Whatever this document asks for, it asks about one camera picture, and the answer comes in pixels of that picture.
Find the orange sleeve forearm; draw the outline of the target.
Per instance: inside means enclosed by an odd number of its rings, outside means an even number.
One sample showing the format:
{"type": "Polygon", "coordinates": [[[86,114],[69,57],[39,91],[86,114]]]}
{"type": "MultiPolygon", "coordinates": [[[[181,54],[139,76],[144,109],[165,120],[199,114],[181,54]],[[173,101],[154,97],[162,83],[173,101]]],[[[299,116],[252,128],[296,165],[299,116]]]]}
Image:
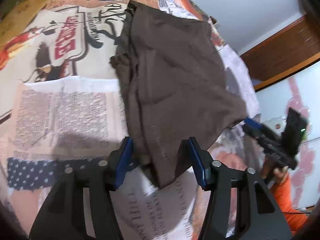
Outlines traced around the orange sleeve forearm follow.
{"type": "Polygon", "coordinates": [[[295,210],[292,206],[291,181],[289,174],[287,173],[285,175],[281,183],[274,184],[270,188],[270,191],[283,212],[292,234],[295,235],[307,221],[308,217],[295,210]]]}

